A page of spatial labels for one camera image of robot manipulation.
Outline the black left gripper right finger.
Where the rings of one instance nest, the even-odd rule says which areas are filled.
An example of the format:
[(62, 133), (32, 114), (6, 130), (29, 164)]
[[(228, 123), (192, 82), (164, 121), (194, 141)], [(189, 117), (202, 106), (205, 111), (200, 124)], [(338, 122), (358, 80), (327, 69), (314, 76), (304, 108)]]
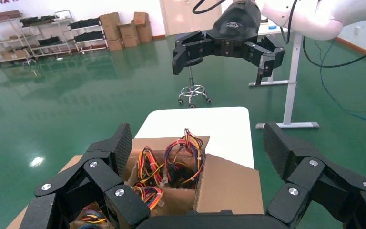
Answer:
[(263, 146), (284, 185), (266, 214), (290, 229), (311, 202), (323, 206), (345, 229), (366, 229), (366, 177), (325, 157), (312, 143), (287, 135), (276, 123), (263, 127)]

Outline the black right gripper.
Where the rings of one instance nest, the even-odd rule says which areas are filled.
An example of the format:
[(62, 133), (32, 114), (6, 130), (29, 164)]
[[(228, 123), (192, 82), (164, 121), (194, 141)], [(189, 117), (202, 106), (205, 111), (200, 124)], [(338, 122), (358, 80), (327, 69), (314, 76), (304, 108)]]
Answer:
[(258, 67), (255, 86), (263, 78), (272, 76), (273, 70), (282, 65), (285, 47), (271, 35), (257, 42), (261, 12), (251, 0), (235, 1), (213, 27), (206, 32), (191, 32), (175, 41), (172, 72), (180, 72), (199, 59), (209, 56), (242, 57)]

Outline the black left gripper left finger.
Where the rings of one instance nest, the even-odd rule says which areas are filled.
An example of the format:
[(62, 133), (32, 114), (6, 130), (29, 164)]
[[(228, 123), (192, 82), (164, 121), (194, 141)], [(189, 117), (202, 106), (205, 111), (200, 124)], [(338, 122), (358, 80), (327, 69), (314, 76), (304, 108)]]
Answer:
[(137, 228), (151, 211), (122, 179), (131, 149), (130, 125), (121, 123), (112, 137), (90, 144), (76, 164), (35, 188), (20, 228), (68, 229), (93, 202), (113, 227)]

